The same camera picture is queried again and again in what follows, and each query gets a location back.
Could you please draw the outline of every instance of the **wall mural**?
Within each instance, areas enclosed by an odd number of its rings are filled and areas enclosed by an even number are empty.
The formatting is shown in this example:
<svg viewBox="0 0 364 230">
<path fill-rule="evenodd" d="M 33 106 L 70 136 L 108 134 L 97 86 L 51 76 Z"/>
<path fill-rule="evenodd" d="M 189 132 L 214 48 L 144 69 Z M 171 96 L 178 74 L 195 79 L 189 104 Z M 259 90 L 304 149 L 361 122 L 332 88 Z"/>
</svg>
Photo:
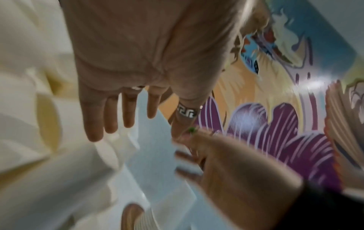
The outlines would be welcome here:
<svg viewBox="0 0 364 230">
<path fill-rule="evenodd" d="M 322 186 L 364 189 L 364 62 L 307 1 L 266 2 L 269 26 L 237 36 L 196 124 Z M 161 105 L 167 119 L 177 103 Z"/>
</svg>

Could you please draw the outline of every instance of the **skin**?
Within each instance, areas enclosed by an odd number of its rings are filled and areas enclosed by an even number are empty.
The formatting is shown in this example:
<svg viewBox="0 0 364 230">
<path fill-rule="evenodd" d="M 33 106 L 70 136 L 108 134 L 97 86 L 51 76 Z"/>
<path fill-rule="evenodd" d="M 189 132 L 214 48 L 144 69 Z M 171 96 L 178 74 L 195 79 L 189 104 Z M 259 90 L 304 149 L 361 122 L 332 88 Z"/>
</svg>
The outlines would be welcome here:
<svg viewBox="0 0 364 230">
<path fill-rule="evenodd" d="M 131 87 L 149 86 L 149 118 L 164 93 L 175 93 L 188 108 L 200 108 L 237 32 L 252 33 L 269 19 L 263 0 L 63 0 L 62 8 L 90 141 L 102 139 L 104 129 L 117 130 L 120 93 L 124 126 L 133 126 L 141 90 Z M 172 137 L 193 121 L 177 113 Z"/>
<path fill-rule="evenodd" d="M 298 174 L 246 143 L 202 129 L 174 141 L 197 153 L 177 151 L 178 159 L 203 169 L 196 174 L 177 168 L 177 175 L 200 188 L 240 229 L 273 229 L 302 192 Z"/>
</svg>

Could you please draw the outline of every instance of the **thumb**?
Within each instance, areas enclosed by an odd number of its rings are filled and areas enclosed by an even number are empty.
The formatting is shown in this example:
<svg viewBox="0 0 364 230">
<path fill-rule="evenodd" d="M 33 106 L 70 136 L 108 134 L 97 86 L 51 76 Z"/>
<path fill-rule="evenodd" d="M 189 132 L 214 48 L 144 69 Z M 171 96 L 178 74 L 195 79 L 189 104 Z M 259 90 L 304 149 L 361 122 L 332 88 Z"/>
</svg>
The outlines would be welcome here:
<svg viewBox="0 0 364 230">
<path fill-rule="evenodd" d="M 206 102 L 209 95 L 210 93 L 195 99 L 179 98 L 176 115 L 172 121 L 172 138 L 178 138 L 184 131 L 193 126 L 202 105 Z"/>
</svg>

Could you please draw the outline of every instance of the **sleeve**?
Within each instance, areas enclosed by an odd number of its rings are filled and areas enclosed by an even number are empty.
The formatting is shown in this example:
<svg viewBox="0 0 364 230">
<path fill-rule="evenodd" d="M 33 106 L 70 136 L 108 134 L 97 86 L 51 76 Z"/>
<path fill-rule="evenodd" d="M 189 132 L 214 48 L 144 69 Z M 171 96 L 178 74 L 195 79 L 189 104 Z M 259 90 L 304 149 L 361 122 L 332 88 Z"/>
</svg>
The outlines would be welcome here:
<svg viewBox="0 0 364 230">
<path fill-rule="evenodd" d="M 309 183 L 274 230 L 364 229 L 364 204 Z"/>
</svg>

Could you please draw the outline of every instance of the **pinky finger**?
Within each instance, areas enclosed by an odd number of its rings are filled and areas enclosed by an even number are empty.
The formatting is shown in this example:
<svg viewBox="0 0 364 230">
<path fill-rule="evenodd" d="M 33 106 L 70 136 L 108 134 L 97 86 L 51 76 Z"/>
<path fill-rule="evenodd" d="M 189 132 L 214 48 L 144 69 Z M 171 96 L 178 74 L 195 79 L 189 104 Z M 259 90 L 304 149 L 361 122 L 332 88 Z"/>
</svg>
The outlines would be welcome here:
<svg viewBox="0 0 364 230">
<path fill-rule="evenodd" d="M 201 184 L 202 175 L 200 174 L 192 173 L 182 168 L 176 168 L 175 173 L 177 176 L 187 180 L 188 182 L 192 182 L 198 186 Z"/>
</svg>

